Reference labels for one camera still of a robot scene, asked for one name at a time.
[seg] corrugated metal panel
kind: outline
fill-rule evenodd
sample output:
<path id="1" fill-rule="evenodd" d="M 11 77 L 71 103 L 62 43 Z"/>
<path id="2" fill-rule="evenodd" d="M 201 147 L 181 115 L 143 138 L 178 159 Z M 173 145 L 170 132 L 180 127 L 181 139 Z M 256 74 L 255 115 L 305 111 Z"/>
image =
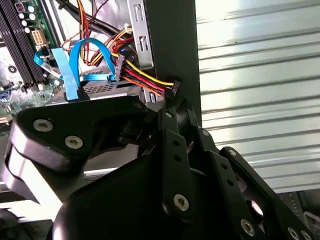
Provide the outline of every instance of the corrugated metal panel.
<path id="1" fill-rule="evenodd" d="M 196 9 L 203 127 L 276 192 L 320 188 L 320 2 Z"/>

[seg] yellow wire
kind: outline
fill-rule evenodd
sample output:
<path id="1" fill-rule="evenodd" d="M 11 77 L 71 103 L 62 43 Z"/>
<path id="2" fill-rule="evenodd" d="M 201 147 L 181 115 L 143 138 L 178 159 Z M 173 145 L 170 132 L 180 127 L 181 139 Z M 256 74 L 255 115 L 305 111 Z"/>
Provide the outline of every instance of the yellow wire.
<path id="1" fill-rule="evenodd" d="M 81 34 L 80 34 L 80 39 L 84 37 L 84 15 L 83 15 L 83 5 L 81 0 L 77 0 L 78 7 L 79 7 L 79 12 L 80 12 L 80 18 L 81 18 Z M 81 58 L 83 59 L 85 57 L 85 48 L 84 46 L 81 46 Z"/>
<path id="2" fill-rule="evenodd" d="M 119 55 L 116 54 L 116 53 L 112 53 L 112 56 L 114 56 L 114 57 L 116 57 L 116 58 L 119 57 Z M 135 65 L 133 65 L 133 63 L 130 62 L 128 59 L 126 59 L 125 62 L 126 62 L 127 64 L 129 64 L 129 66 L 132 67 L 134 70 L 136 70 L 139 74 L 145 76 L 146 78 L 148 78 L 148 79 L 150 79 L 150 80 L 152 80 L 152 81 L 154 81 L 154 82 L 156 82 L 156 83 L 158 83 L 158 84 L 162 84 L 162 85 L 166 85 L 166 86 L 173 86 L 173 85 L 174 85 L 172 82 L 161 81 L 161 80 L 159 80 L 159 79 L 156 79 L 156 78 L 154 78 L 154 77 L 146 74 L 145 72 L 143 72 L 143 71 L 141 71 L 139 68 L 137 68 Z"/>
<path id="3" fill-rule="evenodd" d="M 114 37 L 113 40 L 111 40 L 106 48 L 109 49 L 111 47 L 111 45 L 117 41 L 119 38 L 121 38 L 123 35 L 126 34 L 126 30 L 122 30 L 121 32 L 119 32 L 119 34 L 117 36 Z M 91 62 L 91 65 L 94 66 L 100 59 L 102 58 L 102 53 L 100 52 Z"/>

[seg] motherboard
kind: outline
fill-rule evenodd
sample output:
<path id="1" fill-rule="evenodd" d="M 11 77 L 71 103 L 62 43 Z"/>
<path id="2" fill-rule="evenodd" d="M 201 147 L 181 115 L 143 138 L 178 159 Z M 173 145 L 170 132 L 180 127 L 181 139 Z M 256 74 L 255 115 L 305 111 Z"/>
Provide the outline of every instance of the motherboard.
<path id="1" fill-rule="evenodd" d="M 38 67 L 33 57 L 56 65 L 51 35 L 38 0 L 0 0 L 0 136 L 10 132 L 15 115 L 47 103 L 62 81 Z"/>

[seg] ram slot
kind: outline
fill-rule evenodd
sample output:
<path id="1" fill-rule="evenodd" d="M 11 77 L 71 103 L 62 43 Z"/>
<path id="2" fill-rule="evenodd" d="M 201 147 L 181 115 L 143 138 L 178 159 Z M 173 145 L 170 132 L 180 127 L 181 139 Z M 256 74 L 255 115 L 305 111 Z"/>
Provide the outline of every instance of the ram slot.
<path id="1" fill-rule="evenodd" d="M 32 75 L 30 74 L 30 70 L 26 65 L 26 61 L 20 52 L 20 48 L 18 43 L 10 31 L 8 26 L 8 22 L 5 19 L 5 15 L 2 7 L 0 6 L 0 34 L 4 40 L 5 45 L 8 48 L 9 53 L 12 56 L 12 59 L 20 73 L 23 76 L 23 81 L 26 84 L 31 84 L 33 82 Z"/>
<path id="2" fill-rule="evenodd" d="M 45 80 L 42 70 L 39 66 L 37 66 L 34 63 L 34 50 L 32 48 L 32 45 L 30 43 L 30 40 L 28 39 L 23 26 L 21 25 L 20 19 L 17 15 L 17 11 L 12 4 L 11 1 L 7 0 L 0 0 L 0 4 L 3 7 L 4 13 L 7 16 L 7 19 L 10 18 L 10 26 L 13 30 L 13 34 L 15 35 L 15 38 L 18 41 L 18 44 L 20 45 L 20 48 L 22 50 L 22 53 L 25 56 L 26 63 L 29 66 L 29 69 L 31 70 L 31 75 L 33 76 L 33 84 L 41 83 Z"/>

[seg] bolt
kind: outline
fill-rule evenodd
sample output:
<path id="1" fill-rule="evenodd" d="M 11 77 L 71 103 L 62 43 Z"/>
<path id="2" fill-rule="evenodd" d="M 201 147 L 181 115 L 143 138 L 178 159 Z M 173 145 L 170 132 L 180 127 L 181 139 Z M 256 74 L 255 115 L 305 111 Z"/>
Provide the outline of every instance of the bolt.
<path id="1" fill-rule="evenodd" d="M 302 230 L 301 233 L 306 240 L 312 240 L 311 236 L 306 231 Z"/>
<path id="2" fill-rule="evenodd" d="M 229 153 L 231 153 L 231 155 L 234 156 L 234 157 L 237 156 L 236 152 L 233 151 L 232 149 L 229 150 Z"/>
<path id="3" fill-rule="evenodd" d="M 290 233 L 291 237 L 293 237 L 294 240 L 299 240 L 298 233 L 293 230 L 291 227 L 288 227 L 288 232 Z"/>
<path id="4" fill-rule="evenodd" d="M 253 237 L 255 235 L 254 226 L 252 226 L 252 224 L 247 219 L 242 219 L 240 223 L 242 229 L 246 234 L 248 234 L 250 237 Z"/>
<path id="5" fill-rule="evenodd" d="M 33 122 L 33 127 L 39 132 L 49 132 L 54 128 L 54 125 L 49 120 L 37 119 Z"/>
<path id="6" fill-rule="evenodd" d="M 210 136 L 210 134 L 204 129 L 202 129 L 202 134 L 205 135 L 206 137 Z"/>
<path id="7" fill-rule="evenodd" d="M 135 102 L 133 105 L 135 105 L 137 108 L 139 108 L 139 109 L 142 109 L 143 107 L 142 107 L 142 105 L 141 104 L 139 104 L 138 102 Z"/>
<path id="8" fill-rule="evenodd" d="M 165 112 L 165 115 L 167 115 L 169 118 L 173 117 L 172 114 L 170 112 L 168 112 L 168 111 Z"/>
<path id="9" fill-rule="evenodd" d="M 173 202 L 174 202 L 174 205 L 176 205 L 176 207 L 183 212 L 189 209 L 188 199 L 181 194 L 174 195 Z"/>
<path id="10" fill-rule="evenodd" d="M 79 149 L 84 145 L 84 142 L 78 136 L 67 136 L 64 142 L 71 149 Z"/>

